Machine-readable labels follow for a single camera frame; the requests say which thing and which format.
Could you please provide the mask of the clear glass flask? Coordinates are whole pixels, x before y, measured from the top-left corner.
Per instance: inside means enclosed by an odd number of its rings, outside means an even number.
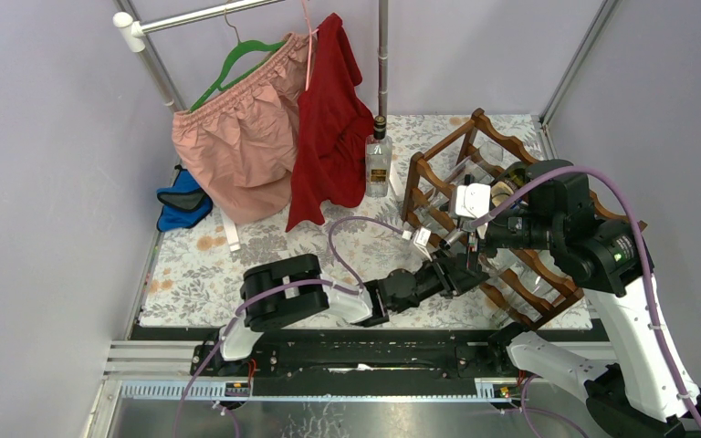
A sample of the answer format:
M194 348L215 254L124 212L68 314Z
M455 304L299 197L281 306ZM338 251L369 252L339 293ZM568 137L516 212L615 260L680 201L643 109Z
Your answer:
M492 142L476 147L476 152L459 161L445 181L452 185L482 183L490 185L502 171L504 150Z

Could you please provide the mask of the dark green wine bottle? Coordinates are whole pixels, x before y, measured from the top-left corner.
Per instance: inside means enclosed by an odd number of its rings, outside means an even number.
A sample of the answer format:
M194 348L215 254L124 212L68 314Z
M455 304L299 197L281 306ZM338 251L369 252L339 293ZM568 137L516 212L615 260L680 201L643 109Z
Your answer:
M495 208L528 182L528 166L515 162L508 166L490 185L490 205Z

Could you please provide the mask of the clear glass wine bottle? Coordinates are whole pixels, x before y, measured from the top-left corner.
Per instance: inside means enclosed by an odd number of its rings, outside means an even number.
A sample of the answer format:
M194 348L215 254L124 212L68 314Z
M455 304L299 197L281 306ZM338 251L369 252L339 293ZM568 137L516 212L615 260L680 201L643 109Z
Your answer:
M569 277L556 266L553 255L548 250L524 250L528 265L540 276L555 284L565 285Z

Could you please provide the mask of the clear square liquor bottle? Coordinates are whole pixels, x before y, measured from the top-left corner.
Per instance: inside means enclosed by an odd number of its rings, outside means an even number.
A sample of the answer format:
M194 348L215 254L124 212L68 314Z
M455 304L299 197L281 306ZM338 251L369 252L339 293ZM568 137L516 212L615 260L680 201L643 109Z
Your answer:
M480 257L486 250L485 241L477 230L467 232L459 228L441 239L438 248L454 256L460 265L468 269L477 268Z

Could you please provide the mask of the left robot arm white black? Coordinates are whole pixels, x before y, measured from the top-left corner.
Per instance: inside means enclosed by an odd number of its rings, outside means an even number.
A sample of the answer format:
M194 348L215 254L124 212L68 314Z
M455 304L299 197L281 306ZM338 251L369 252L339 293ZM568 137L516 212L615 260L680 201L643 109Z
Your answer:
M223 374L234 375L245 367L254 346L267 332L319 314L373 327L430 297L459 297L488 279L475 256L449 256L444 251L438 251L414 272L397 269L361 285L327 275L313 254L256 266L243 274L243 303L221 329L211 361Z

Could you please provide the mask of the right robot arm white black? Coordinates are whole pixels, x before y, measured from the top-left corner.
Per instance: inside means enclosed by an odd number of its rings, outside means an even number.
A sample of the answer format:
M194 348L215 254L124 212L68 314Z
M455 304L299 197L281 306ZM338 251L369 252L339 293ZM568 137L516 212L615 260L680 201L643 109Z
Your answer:
M486 251L549 251L597 311L614 360L588 360L524 330L488 349L488 367L555 384L612 437L682 437L688 419L701 432L701 388L665 325L640 225L631 208L620 219L601 218L590 179L604 175L564 160L531 164L524 184L473 226Z

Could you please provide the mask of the small clear glass bottle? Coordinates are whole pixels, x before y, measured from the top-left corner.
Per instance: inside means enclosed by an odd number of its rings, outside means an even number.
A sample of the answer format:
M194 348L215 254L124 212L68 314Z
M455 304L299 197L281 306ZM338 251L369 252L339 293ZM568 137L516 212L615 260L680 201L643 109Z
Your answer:
M447 212L449 199L436 189L423 191L416 188L413 192L413 213L419 222L435 231L452 231L455 220Z

